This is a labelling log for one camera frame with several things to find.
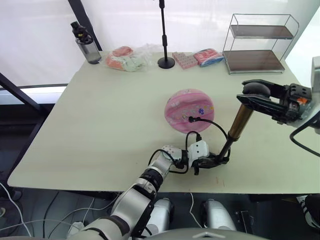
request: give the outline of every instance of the metal shelf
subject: metal shelf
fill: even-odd
[[[235,39],[293,39],[292,33],[282,25],[231,25]]]
[[[282,66],[272,50],[224,51],[230,74],[236,73],[283,73]]]

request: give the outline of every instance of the pink container lid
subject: pink container lid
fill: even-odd
[[[211,98],[198,89],[184,89],[176,92],[169,98],[164,109],[164,117],[170,126],[185,134],[190,131],[199,133],[210,125],[203,121],[189,122],[190,116],[213,121],[214,115],[214,104]]]

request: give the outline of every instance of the floor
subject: floor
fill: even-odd
[[[13,164],[13,160],[19,154],[20,148],[27,139],[28,131],[25,134],[9,135],[3,134],[0,129],[0,180],[8,168]],[[50,202],[57,194],[56,190],[45,189],[20,189],[22,192],[21,199],[17,204],[22,209],[24,221],[42,220],[46,209]],[[200,205],[202,201],[207,199],[215,199],[220,201],[230,213],[235,222],[238,231],[243,231],[242,225],[238,223],[238,218],[235,212],[249,211],[253,217],[252,229],[255,235],[272,239],[272,240],[319,240],[319,233],[313,231],[307,225],[301,207],[296,202],[287,200],[269,200],[262,202],[251,202],[247,194],[208,194],[194,193],[193,213],[197,219],[200,218]],[[170,224],[170,229],[197,227],[189,212],[192,200],[189,193],[159,193],[158,198],[170,198],[175,205],[173,222]],[[46,219],[62,220],[69,212],[78,208],[87,208],[90,206],[93,198],[86,195],[80,195],[74,192],[60,191],[51,205]],[[92,204],[92,208],[102,208],[110,203],[110,200],[97,198]],[[5,215],[0,217],[0,229],[7,226],[12,226],[19,223],[20,218],[17,210],[12,203],[5,198],[0,198],[0,207],[6,209]],[[90,223],[93,220],[108,215],[110,208],[104,210],[89,211],[85,218],[85,223]],[[71,214],[64,221],[73,223],[83,221],[85,210],[80,210]],[[45,221],[45,237],[48,238],[50,232],[57,225],[54,221]],[[29,224],[29,229],[33,236],[43,236],[43,222],[38,221]],[[69,226],[60,224],[53,231],[51,239],[63,239],[66,237]],[[0,231],[0,237],[7,236],[26,236],[27,232],[23,226],[16,229],[12,228],[8,231]]]

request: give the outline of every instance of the white table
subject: white table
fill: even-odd
[[[169,126],[164,108],[181,89],[207,93],[215,107],[214,121],[227,132],[236,116],[242,81],[264,79],[280,85],[297,80],[284,73],[227,73],[224,62],[183,70],[150,67],[122,72],[87,62],[74,75],[28,151],[11,174],[15,187],[124,191],[163,145],[183,148],[185,134]],[[294,130],[270,116],[254,112],[230,161],[194,176],[169,174],[162,192],[301,194],[320,192],[320,159],[289,140]],[[225,138],[214,126],[201,132],[210,151],[218,153]],[[306,129],[297,139],[320,148],[319,135]]]

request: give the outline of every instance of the plastic bag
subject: plastic bag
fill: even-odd
[[[222,59],[224,59],[224,56],[221,53],[217,52],[212,48],[198,51],[193,56],[198,61],[200,67],[205,67],[210,64],[218,63]]]
[[[151,56],[148,46],[136,49],[121,46],[103,57],[101,61],[105,66],[112,69],[135,72],[146,69],[151,65]]]

